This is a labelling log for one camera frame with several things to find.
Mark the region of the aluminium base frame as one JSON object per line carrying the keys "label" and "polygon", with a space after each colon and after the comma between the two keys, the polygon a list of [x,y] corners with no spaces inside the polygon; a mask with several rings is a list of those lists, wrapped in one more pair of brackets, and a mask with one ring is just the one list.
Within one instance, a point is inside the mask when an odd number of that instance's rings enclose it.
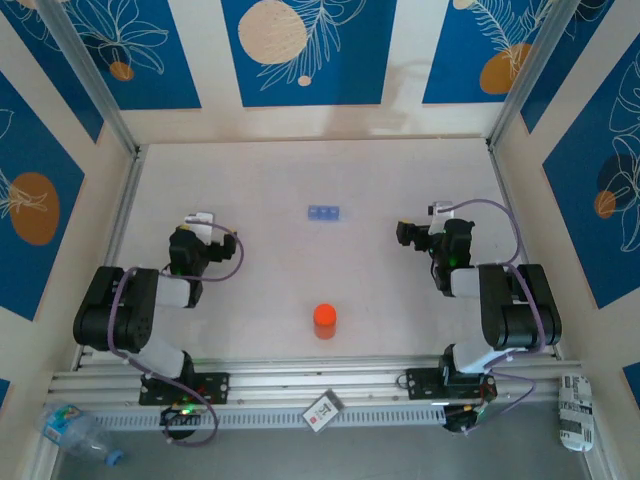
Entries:
{"label": "aluminium base frame", "polygon": [[[432,368],[435,356],[336,357],[286,360],[205,361],[195,370],[230,375],[229,408],[301,407],[331,388],[348,406],[407,404],[408,393],[396,380],[409,368]],[[498,400],[507,402],[523,394],[534,380],[531,401],[552,399],[558,379],[583,372],[576,360],[550,355],[504,362],[495,368]],[[47,403],[68,401],[89,410],[133,408],[138,405],[140,374],[120,361],[89,355],[74,371],[53,374]]]}

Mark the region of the aluminium corner post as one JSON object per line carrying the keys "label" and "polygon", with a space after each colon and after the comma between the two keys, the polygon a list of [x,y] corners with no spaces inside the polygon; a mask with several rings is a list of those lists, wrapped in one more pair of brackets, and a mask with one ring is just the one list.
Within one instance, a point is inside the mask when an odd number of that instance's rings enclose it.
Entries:
{"label": "aluminium corner post", "polygon": [[508,130],[509,125],[519,114],[522,106],[528,99],[541,72],[544,70],[550,56],[564,34],[566,26],[574,16],[580,1],[581,0],[555,0],[551,4],[549,17],[540,28],[539,34],[487,137],[487,147],[491,154],[496,153],[500,141]]}
{"label": "aluminium corner post", "polygon": [[124,149],[136,158],[139,143],[120,114],[116,100],[87,51],[71,20],[57,0],[34,0],[36,9],[85,92],[109,124]]}

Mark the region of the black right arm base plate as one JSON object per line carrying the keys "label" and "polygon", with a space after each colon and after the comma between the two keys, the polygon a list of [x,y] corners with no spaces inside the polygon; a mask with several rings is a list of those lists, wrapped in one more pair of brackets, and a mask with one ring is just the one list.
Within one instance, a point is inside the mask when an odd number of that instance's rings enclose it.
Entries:
{"label": "black right arm base plate", "polygon": [[459,373],[439,368],[406,370],[410,400],[493,401],[497,387],[492,376]]}

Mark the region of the small controller board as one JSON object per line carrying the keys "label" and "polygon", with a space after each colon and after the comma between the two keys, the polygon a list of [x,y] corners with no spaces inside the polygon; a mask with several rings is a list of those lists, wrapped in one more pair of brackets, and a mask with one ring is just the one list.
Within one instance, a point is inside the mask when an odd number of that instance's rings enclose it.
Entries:
{"label": "small controller board", "polygon": [[161,427],[177,428],[181,426],[195,427],[201,424],[205,410],[194,405],[172,405],[160,413],[159,424]]}
{"label": "small controller board", "polygon": [[443,428],[451,433],[465,433],[472,430],[489,406],[487,402],[481,404],[460,404],[444,407],[445,423]]}

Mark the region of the clear plastic water bottle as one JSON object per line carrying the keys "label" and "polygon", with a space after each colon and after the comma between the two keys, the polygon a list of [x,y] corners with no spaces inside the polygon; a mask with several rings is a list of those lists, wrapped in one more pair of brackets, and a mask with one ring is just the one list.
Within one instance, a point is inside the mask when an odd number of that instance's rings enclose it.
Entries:
{"label": "clear plastic water bottle", "polygon": [[80,459],[115,467],[125,456],[96,417],[71,403],[45,404],[36,430],[63,452]]}

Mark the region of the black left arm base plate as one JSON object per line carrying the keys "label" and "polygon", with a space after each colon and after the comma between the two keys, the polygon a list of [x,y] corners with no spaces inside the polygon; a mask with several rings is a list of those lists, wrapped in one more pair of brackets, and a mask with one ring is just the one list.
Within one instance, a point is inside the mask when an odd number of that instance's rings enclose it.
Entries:
{"label": "black left arm base plate", "polygon": [[[228,373],[195,373],[186,385],[213,405],[227,403],[229,394]],[[141,406],[170,406],[201,404],[192,394],[157,379],[141,377],[138,403]]]}

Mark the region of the white card with red tag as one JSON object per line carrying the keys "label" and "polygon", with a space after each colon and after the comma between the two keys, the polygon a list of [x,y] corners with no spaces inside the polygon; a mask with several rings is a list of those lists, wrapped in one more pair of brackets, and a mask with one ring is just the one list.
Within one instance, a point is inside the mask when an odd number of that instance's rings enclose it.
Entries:
{"label": "white card with red tag", "polygon": [[344,409],[343,402],[332,389],[327,389],[301,415],[304,423],[314,433],[320,433]]}

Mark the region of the aluminium side rail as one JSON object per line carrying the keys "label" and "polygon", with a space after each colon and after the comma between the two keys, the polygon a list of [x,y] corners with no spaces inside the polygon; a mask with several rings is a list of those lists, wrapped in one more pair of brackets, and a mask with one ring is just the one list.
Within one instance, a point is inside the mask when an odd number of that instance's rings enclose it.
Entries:
{"label": "aluminium side rail", "polygon": [[119,197],[116,215],[109,231],[108,243],[104,258],[99,266],[113,266],[119,259],[124,235],[131,215],[131,210],[136,197],[144,163],[148,154],[149,145],[141,145],[132,159],[131,166],[126,176],[126,181]]}
{"label": "aluminium side rail", "polygon": [[507,185],[506,175],[503,173],[503,168],[500,166],[499,158],[491,146],[488,147],[488,154],[499,185],[503,205],[507,210],[506,215],[510,220],[516,241],[516,252],[513,254],[513,258],[507,261],[507,270],[512,273],[512,276],[517,281],[517,284],[520,286],[520,290],[527,300],[526,304],[529,306],[529,311],[531,312],[531,320],[537,331],[536,346],[514,350],[506,355],[505,360],[511,362],[512,359],[516,358],[540,358],[542,355],[546,355],[545,349],[547,348],[544,344],[544,325],[541,320],[539,308],[533,298],[531,287],[526,283],[521,272],[518,270],[518,266],[527,262],[529,257],[526,251],[522,229],[518,222],[517,209],[512,198],[510,188]]}

